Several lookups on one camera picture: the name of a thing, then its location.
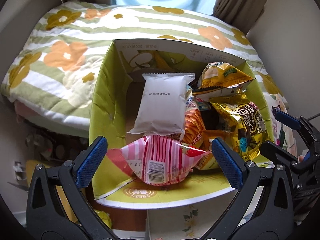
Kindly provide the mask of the gold chocolate snack bag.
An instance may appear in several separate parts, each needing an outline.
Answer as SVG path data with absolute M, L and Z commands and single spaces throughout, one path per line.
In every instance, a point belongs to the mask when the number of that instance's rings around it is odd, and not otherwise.
M 231 148 L 245 161 L 260 155 L 260 146 L 270 137 L 257 105 L 244 93 L 209 101 L 225 122 Z

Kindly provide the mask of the white plain snack packet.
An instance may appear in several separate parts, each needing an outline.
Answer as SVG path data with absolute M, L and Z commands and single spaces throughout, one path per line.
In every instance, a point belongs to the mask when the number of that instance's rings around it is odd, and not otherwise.
M 194 73 L 144 73 L 145 86 L 131 134 L 168 136 L 183 139 L 188 84 Z

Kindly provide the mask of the yellow triangular snack bag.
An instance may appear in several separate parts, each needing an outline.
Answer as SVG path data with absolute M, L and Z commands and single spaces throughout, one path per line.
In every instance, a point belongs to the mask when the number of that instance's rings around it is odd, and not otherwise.
M 221 91 L 227 94 L 247 86 L 254 80 L 238 68 L 227 62 L 213 62 L 204 68 L 198 82 L 195 94 L 208 94 Z

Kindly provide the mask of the orange stick snack bag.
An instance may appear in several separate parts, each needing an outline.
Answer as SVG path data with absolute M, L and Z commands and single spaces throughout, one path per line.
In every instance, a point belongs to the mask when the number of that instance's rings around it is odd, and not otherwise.
M 184 137 L 182 142 L 195 148 L 200 148 L 203 143 L 202 133 L 204 129 L 197 100 L 193 96 L 192 89 L 189 88 L 186 93 Z

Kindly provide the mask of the pink striped snack bag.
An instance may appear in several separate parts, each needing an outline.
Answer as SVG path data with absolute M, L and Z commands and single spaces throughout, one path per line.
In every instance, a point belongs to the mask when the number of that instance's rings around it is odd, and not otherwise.
M 182 182 L 202 157 L 209 155 L 193 146 L 160 135 L 147 135 L 106 156 L 123 173 L 152 186 Z

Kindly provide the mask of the brown right curtain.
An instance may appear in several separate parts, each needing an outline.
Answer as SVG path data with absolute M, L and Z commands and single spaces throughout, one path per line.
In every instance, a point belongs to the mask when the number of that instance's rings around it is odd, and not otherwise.
M 267 0 L 216 0 L 213 16 L 247 34 L 264 12 Z

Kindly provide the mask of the green cardboard snack box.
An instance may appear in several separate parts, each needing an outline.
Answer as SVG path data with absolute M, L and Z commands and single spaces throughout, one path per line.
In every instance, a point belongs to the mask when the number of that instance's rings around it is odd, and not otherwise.
M 106 138 L 109 148 L 126 144 L 126 96 L 133 81 L 142 73 L 161 71 L 163 60 L 172 72 L 193 72 L 200 75 L 209 62 L 225 61 L 248 74 L 253 81 L 246 95 L 259 108 L 269 136 L 274 128 L 271 105 L 255 66 L 262 63 L 254 50 L 249 52 L 214 49 L 203 42 L 186 42 L 162 38 L 120 39 L 111 42 L 104 56 L 95 85 L 89 124 L 89 140 Z M 160 209 L 189 205 L 232 191 L 221 172 L 190 173 L 181 183 L 170 186 L 149 186 L 127 176 L 108 158 L 104 158 L 92 178 L 97 203 L 122 209 Z

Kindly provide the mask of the floral striped quilt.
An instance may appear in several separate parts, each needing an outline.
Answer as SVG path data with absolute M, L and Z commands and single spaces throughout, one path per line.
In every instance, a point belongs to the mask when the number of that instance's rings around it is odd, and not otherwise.
M 18 115 L 33 124 L 89 138 L 93 94 L 104 56 L 112 41 L 137 38 L 203 42 L 221 51 L 253 49 L 258 56 L 240 30 L 213 16 L 170 7 L 71 1 L 36 23 L 5 68 L 1 93 L 14 103 Z M 254 70 L 271 108 L 285 108 L 286 101 L 263 63 Z M 276 140 L 286 130 L 270 116 L 271 139 Z

